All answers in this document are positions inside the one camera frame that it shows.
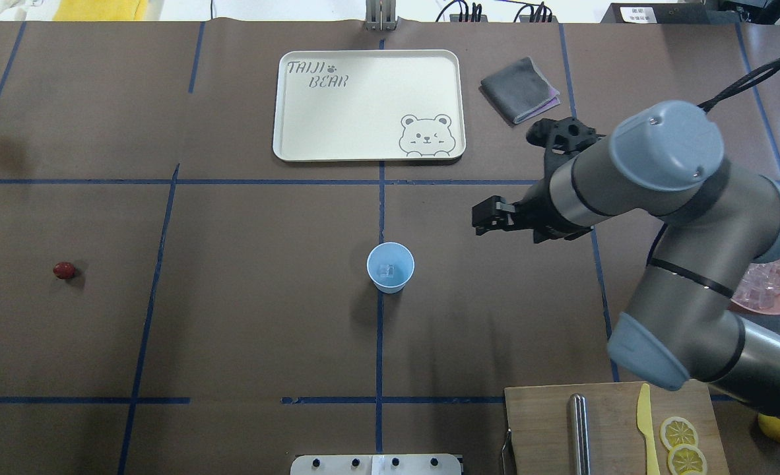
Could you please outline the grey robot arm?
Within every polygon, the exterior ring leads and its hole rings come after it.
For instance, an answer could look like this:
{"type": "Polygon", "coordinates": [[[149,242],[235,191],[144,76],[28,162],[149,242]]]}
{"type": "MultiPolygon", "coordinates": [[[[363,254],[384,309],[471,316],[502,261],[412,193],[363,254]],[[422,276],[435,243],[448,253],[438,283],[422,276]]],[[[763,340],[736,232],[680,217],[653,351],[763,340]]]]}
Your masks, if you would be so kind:
{"type": "Polygon", "coordinates": [[[532,230],[574,240],[633,210],[664,223],[607,344],[610,359],[677,391],[689,379],[780,419],[780,334],[729,310],[752,263],[780,259],[780,185],[725,156],[701,106],[665,100],[607,136],[545,119],[546,175],[514,203],[472,208],[477,235],[532,230]]]}

